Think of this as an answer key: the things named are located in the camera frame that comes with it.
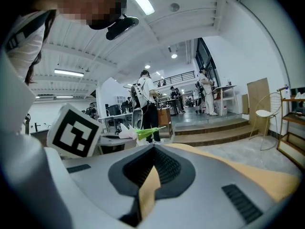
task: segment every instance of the staircase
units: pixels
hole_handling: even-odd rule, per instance
[[[251,131],[248,120],[237,118],[213,124],[177,127],[173,142],[193,147],[216,145],[248,138]],[[254,129],[252,135],[256,134],[258,129]]]

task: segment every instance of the desk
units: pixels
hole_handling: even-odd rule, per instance
[[[115,120],[116,119],[125,119],[125,122],[127,123],[127,117],[132,117],[132,113],[107,116],[106,118],[99,118],[99,120],[105,120],[107,132],[109,132],[109,125],[108,125],[108,121],[109,120],[113,120],[113,123],[114,123],[114,126],[115,126],[115,130],[116,130],[118,128],[118,126],[117,126]]]
[[[222,116],[223,113],[224,113],[224,101],[234,100],[234,104],[236,105],[236,108],[238,110],[237,99],[236,99],[234,87],[236,87],[236,85],[220,86],[220,87],[215,88],[212,91],[213,94],[220,93],[220,99],[216,100],[216,101],[219,101],[219,100],[221,101],[221,104],[220,104],[220,116]],[[224,98],[224,91],[227,91],[227,90],[230,90],[230,89],[232,89],[232,91],[233,91],[233,97],[226,97],[226,98]]]
[[[178,100],[178,99],[170,99],[170,100],[162,101],[162,102],[159,102],[159,103],[160,104],[170,104],[171,108],[173,108],[172,109],[173,114],[171,113],[171,115],[177,115],[178,114],[178,110],[177,110],[176,100]]]

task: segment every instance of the black vent grille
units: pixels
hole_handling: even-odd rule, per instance
[[[236,185],[224,186],[222,190],[243,217],[246,224],[251,223],[263,214]]]
[[[126,164],[123,173],[130,181],[141,187],[153,166],[158,171],[162,185],[174,180],[181,171],[181,165],[176,160],[153,147]]]

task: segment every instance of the black hair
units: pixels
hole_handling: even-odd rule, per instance
[[[148,76],[150,76],[150,75],[149,75],[149,72],[148,72],[147,70],[143,70],[143,71],[141,72],[140,77],[142,77],[143,75],[146,75],[146,74],[148,74]]]
[[[56,17],[56,10],[51,10],[49,12],[49,15],[48,15],[45,23],[44,23],[45,29],[44,29],[44,35],[43,35],[43,43],[46,42],[46,40],[47,40],[47,38],[50,34],[50,30],[51,30],[51,27],[54,23],[55,17]],[[42,49],[39,51],[38,55],[36,56],[36,58],[34,59],[32,64],[29,66],[27,75],[26,75],[25,80],[24,80],[24,82],[27,85],[29,85],[31,83],[34,83],[32,81],[32,77],[34,75],[34,65],[38,64],[41,61],[41,58],[42,58],[41,51],[42,51]]]

